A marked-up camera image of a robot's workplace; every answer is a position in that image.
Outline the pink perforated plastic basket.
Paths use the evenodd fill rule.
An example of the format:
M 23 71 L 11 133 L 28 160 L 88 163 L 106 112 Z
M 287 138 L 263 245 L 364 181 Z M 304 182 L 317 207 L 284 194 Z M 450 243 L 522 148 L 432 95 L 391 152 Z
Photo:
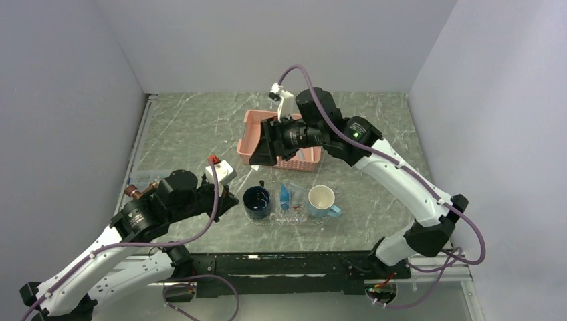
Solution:
M 240 139 L 237 144 L 237 153 L 245 165 L 250 165 L 249 158 L 259 142 L 261 132 L 260 122 L 273 117 L 277 117 L 277 112 L 267 110 L 248 110 L 245 113 L 245 129 L 243 138 Z M 302 150 L 304 154 L 305 161 L 301 161 L 296 154 L 296 156 L 290 160 L 281 160 L 279 158 L 275 168 L 308 172 L 315 171 L 322 158 L 322 149 L 320 147 L 314 148 L 315 162 L 310 160 L 310 148 L 303 148 L 300 150 Z

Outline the blue toothpaste tube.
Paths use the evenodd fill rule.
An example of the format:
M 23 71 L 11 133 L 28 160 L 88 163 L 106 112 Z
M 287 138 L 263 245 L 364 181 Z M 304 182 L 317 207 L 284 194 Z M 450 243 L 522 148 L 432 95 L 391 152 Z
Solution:
M 287 211 L 290 208 L 290 192 L 284 183 L 280 185 L 280 207 L 282 210 Z

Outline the dark blue mug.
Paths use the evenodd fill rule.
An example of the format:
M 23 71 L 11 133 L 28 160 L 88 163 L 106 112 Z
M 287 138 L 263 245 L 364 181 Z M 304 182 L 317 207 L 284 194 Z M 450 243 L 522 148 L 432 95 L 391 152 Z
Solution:
M 243 204 L 247 216 L 252 220 L 262 220 L 270 215 L 271 194 L 265 188 L 264 180 L 244 192 Z

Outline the clear acrylic toothbrush holder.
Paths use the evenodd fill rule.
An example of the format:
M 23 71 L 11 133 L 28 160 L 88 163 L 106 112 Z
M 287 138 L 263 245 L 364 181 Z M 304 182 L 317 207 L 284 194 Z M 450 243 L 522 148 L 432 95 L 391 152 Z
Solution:
M 273 204 L 271 214 L 269 216 L 270 220 L 274 224 L 278 225 L 297 225 L 305 223 L 310 214 L 307 209 L 307 199 L 304 196 L 304 202 L 299 209 L 294 210 L 290 205 L 287 211 L 284 211 L 280 207 L 279 199 Z

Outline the clear textured oval tray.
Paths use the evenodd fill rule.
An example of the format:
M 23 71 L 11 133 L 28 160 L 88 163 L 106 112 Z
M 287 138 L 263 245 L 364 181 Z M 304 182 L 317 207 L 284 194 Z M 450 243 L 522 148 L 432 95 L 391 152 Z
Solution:
M 302 197 L 298 202 L 291 202 L 289 209 L 280 207 L 279 199 L 271 204 L 271 212 L 265 217 L 254 216 L 244 211 L 245 218 L 260 226 L 305 226 L 323 224 L 327 218 L 314 217 L 308 211 L 308 201 Z

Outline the light blue white mug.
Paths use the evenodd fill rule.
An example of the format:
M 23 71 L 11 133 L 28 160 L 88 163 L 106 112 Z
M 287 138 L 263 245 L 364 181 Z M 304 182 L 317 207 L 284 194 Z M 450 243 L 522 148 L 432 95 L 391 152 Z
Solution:
M 316 185 L 308 192 L 308 211 L 312 217 L 339 217 L 342 210 L 335 205 L 334 191 L 326 185 Z

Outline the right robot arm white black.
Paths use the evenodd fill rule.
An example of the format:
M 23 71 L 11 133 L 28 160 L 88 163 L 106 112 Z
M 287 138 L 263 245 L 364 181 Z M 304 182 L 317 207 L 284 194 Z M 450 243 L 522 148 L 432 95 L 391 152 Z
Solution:
M 249 164 L 274 167 L 303 148 L 321 147 L 378 181 L 413 214 L 414 221 L 372 248 L 368 268 L 383 278 L 398 262 L 414 255 L 435 257 L 448 242 L 468 205 L 463 195 L 442 192 L 415 173 L 382 133 L 360 116 L 343 117 L 331 93 L 316 87 L 298 95 L 274 84 L 269 97 L 279 104 L 277 115 L 260 122 L 257 146 Z

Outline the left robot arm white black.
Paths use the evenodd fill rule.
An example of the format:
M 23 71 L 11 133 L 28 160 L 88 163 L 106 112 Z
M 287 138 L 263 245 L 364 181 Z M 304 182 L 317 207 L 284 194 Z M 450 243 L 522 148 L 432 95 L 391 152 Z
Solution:
M 228 163 L 207 166 L 203 176 L 179 169 L 140 191 L 129 185 L 129 201 L 101 235 L 62 271 L 20 289 L 25 319 L 90 320 L 104 304 L 147 284 L 182 281 L 196 271 L 184 241 L 158 243 L 173 223 L 206 214 L 219 220 L 238 204 L 229 190 L 237 173 Z

